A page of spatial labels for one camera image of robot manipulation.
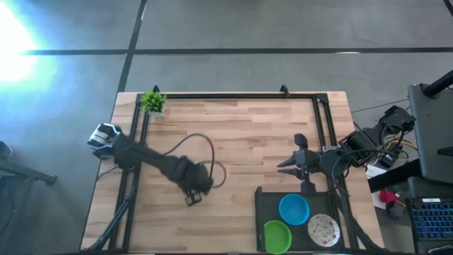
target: red object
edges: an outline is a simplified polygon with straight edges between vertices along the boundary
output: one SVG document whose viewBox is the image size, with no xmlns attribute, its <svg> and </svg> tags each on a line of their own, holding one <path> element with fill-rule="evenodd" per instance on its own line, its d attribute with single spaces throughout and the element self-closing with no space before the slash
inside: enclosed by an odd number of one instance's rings
<svg viewBox="0 0 453 255">
<path fill-rule="evenodd" d="M 379 199 L 383 203 L 390 203 L 398 200 L 398 197 L 390 191 L 382 190 L 379 192 Z"/>
</svg>

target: black tray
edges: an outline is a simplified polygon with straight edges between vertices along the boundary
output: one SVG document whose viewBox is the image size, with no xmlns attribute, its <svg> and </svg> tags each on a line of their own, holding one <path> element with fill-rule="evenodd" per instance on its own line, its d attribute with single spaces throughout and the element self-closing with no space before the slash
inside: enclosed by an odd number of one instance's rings
<svg viewBox="0 0 453 255">
<path fill-rule="evenodd" d="M 263 192 L 261 187 L 258 187 L 255 192 L 255 211 L 256 211 L 256 241 L 258 251 L 265 252 L 264 240 L 264 224 L 271 220 L 282 221 L 278 212 L 278 205 L 280 200 L 287 194 L 283 192 Z M 289 251 L 324 251 L 324 250 L 339 250 L 345 247 L 343 240 L 343 231 L 341 229 L 340 218 L 338 209 L 331 199 L 330 193 L 315 193 L 311 195 L 302 195 L 301 193 L 294 193 L 301 195 L 310 205 L 309 219 L 316 214 L 322 213 L 331 216 L 340 227 L 340 240 L 332 247 L 324 248 L 315 244 L 307 231 L 308 220 L 300 226 L 288 225 L 292 234 L 292 243 Z"/>
</svg>

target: wooden table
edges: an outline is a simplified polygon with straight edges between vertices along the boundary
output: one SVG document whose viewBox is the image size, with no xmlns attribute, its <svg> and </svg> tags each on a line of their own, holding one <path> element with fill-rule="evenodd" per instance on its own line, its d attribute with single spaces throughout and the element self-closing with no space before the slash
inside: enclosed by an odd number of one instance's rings
<svg viewBox="0 0 453 255">
<path fill-rule="evenodd" d="M 345 92 L 327 94 L 340 140 L 354 130 L 348 100 Z M 115 104 L 111 122 L 121 126 L 126 134 L 130 130 L 136 95 L 119 93 Z M 136 141 L 141 126 L 139 123 Z M 323 126 L 324 133 L 328 134 L 327 124 Z M 301 132 L 307 137 L 309 149 L 320 149 L 313 105 L 306 99 L 169 99 L 165 116 L 150 120 L 147 144 L 165 152 L 194 132 L 212 139 L 216 160 L 227 170 L 225 184 L 213 189 L 201 203 L 188 207 L 185 195 L 176 184 L 169 182 L 158 169 L 143 164 L 130 252 L 256 252 L 253 197 L 256 187 L 262 186 L 263 191 L 299 190 L 298 179 L 277 173 L 276 169 L 277 164 L 297 149 L 293 141 L 295 133 Z M 193 138 L 173 154 L 186 154 L 200 162 L 210 159 L 210 147 L 205 140 Z M 100 172 L 112 165 L 103 162 Z M 120 176 L 120 171 L 114 171 L 97 182 L 82 248 L 94 243 L 110 222 Z M 213 177 L 214 183 L 219 182 L 221 169 L 214 168 Z M 323 174 L 311 175 L 311 181 L 317 191 L 327 191 Z M 382 247 L 363 169 L 351 168 L 346 183 L 354 217 Z"/>
</svg>

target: keyboard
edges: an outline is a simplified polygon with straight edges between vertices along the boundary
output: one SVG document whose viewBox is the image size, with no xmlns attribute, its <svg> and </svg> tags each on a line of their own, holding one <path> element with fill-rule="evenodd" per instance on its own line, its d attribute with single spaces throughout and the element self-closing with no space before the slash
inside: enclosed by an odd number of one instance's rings
<svg viewBox="0 0 453 255">
<path fill-rule="evenodd" d="M 453 240 L 453 198 L 407 198 L 415 241 Z"/>
</svg>

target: computer monitor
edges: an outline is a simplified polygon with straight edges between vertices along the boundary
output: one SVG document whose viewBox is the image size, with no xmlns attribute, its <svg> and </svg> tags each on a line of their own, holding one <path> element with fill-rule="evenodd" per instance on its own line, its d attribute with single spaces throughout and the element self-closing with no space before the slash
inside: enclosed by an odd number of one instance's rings
<svg viewBox="0 0 453 255">
<path fill-rule="evenodd" d="M 453 71 L 431 85 L 408 87 L 424 178 L 453 184 Z"/>
</svg>

